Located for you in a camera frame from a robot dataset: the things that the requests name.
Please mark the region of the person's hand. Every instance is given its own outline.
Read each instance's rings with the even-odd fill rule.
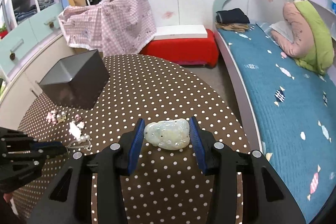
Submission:
[[[7,203],[11,202],[12,197],[13,197],[13,193],[3,194],[3,198]]]

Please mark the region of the brown tablecloth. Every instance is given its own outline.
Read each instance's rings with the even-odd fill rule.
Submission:
[[[68,123],[80,114],[86,124],[83,133],[92,137],[91,153],[117,142],[123,132],[133,129],[137,119],[146,123],[196,116],[201,128],[214,133],[234,150],[247,153],[247,138],[221,97],[202,79],[179,65],[152,56],[118,55],[103,61],[110,80],[92,110],[55,106],[40,95],[21,121],[19,130],[39,141],[59,140],[67,145],[74,137]],[[51,125],[49,111],[66,110],[68,120]],[[29,217],[49,182],[57,174],[66,156],[50,159],[39,179],[18,189],[14,198],[18,211]],[[242,183],[238,173],[236,223],[242,222]],[[92,187],[92,222],[97,223],[96,180]],[[135,173],[121,178],[129,224],[206,222],[212,194],[213,177],[201,174],[192,145],[168,151],[144,140]]]

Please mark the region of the floor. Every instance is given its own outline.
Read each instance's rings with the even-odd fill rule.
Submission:
[[[217,65],[214,68],[204,66],[184,66],[189,69],[201,79],[203,79],[208,85],[210,85],[228,104],[232,112],[237,117],[240,124],[242,124],[237,99],[233,86],[230,80],[229,73],[222,56],[219,56]]]

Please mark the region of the pink quilt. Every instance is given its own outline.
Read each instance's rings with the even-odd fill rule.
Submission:
[[[68,6],[58,16],[70,47],[98,49],[104,56],[137,54],[156,33],[148,0],[102,0]]]

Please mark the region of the blue bedspread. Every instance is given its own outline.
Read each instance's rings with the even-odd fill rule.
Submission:
[[[251,26],[245,34],[218,31],[246,85],[263,152],[309,223],[336,184],[336,87],[328,75],[282,58],[281,48]]]

